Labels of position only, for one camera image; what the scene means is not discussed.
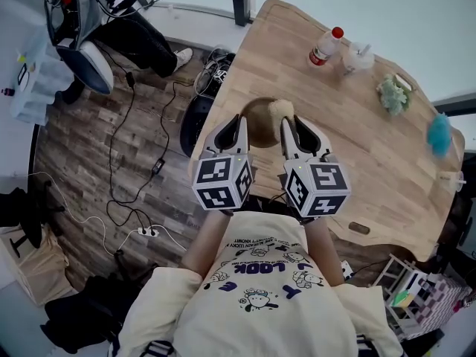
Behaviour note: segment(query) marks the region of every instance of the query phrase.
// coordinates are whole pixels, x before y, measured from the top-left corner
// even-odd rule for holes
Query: person
[[[401,356],[380,287],[344,283],[324,218],[208,214],[156,268],[109,356]]]

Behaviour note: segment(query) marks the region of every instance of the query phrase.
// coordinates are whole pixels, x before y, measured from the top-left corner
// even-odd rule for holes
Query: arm
[[[200,274],[203,278],[210,271],[216,258],[216,253],[230,217],[220,211],[211,211],[192,245],[181,259],[181,268]]]
[[[324,218],[316,219],[306,225],[307,248],[309,256],[318,265],[322,275],[331,287],[344,284],[341,261],[330,237]]]

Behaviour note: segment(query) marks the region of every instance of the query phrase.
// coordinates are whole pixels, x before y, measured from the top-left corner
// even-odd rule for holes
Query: t-shirt
[[[186,269],[155,269],[110,353],[357,356],[358,334],[380,356],[402,355],[380,287],[330,287],[295,219],[242,212],[204,280]]]

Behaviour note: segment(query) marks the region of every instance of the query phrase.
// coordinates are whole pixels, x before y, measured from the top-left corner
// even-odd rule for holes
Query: red bottle cap
[[[344,31],[342,30],[342,28],[340,27],[335,27],[334,29],[332,29],[332,35],[336,38],[336,39],[340,39],[344,36]]]

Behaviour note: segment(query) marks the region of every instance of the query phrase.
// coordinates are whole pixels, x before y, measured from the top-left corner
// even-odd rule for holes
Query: floor
[[[182,45],[172,44],[173,49]],[[128,59],[109,49],[113,58],[127,71],[132,71],[136,96],[125,124],[116,135],[112,150],[113,185],[117,199],[133,198],[149,177],[151,167],[162,153],[166,135],[160,126],[160,113],[173,97],[173,81],[191,85],[202,68],[203,51],[194,49],[192,61],[173,76],[160,78],[152,70],[140,70]],[[55,104],[48,112],[49,122],[42,127],[36,146],[35,171],[49,173],[63,192],[74,216],[83,221],[99,216],[106,225],[106,247],[113,252],[128,233],[140,226],[132,215],[123,227],[115,226],[106,214],[109,196],[109,143],[115,127],[122,121],[132,92],[126,84],[124,72],[110,62],[115,87],[109,96],[85,91],[75,104]],[[155,224],[169,229],[185,248],[199,231],[205,212],[190,189],[187,177],[189,158],[181,151],[179,130],[184,110],[193,96],[193,87],[176,85],[177,96],[164,114],[164,125],[170,134],[170,145],[165,165],[160,174],[140,192],[135,208],[147,212]],[[40,181],[47,176],[38,175]],[[55,189],[54,198],[61,202]],[[123,222],[128,210],[111,205],[116,222]],[[81,290],[92,275],[107,276],[116,271],[116,265],[103,248],[103,226],[97,219],[80,224],[65,213],[55,216],[64,232],[59,243],[70,266],[66,270],[74,288]],[[347,260],[354,271],[362,269],[352,284],[372,283],[385,265],[382,261],[391,252],[401,258],[411,258],[408,251],[394,245],[362,247],[342,241],[333,235],[342,260]],[[177,266],[183,251],[164,233],[157,238],[133,233],[122,247],[127,268],[132,275],[140,274],[147,266]]]

